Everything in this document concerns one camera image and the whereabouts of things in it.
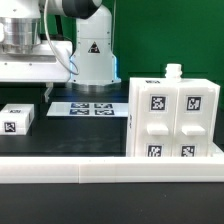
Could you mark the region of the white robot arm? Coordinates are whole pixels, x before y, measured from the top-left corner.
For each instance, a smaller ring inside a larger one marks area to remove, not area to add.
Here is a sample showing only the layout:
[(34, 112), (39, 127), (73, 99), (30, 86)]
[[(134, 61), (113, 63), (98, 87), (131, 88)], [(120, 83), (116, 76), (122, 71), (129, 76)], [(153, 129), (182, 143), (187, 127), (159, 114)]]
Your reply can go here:
[[(48, 15), (76, 20), (76, 41), (42, 38)], [(103, 91), (121, 83), (112, 15), (102, 0), (0, 0), (0, 83), (65, 83)]]

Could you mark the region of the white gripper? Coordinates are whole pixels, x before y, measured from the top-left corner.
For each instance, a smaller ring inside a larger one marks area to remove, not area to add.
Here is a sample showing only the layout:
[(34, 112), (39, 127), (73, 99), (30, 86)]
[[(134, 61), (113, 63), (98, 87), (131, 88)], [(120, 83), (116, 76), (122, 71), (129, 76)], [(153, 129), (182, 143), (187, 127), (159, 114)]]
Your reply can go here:
[(46, 83), (44, 102), (49, 101), (53, 82), (67, 82), (69, 79), (70, 72), (56, 59), (47, 41), (27, 55), (7, 54), (0, 48), (0, 82)]

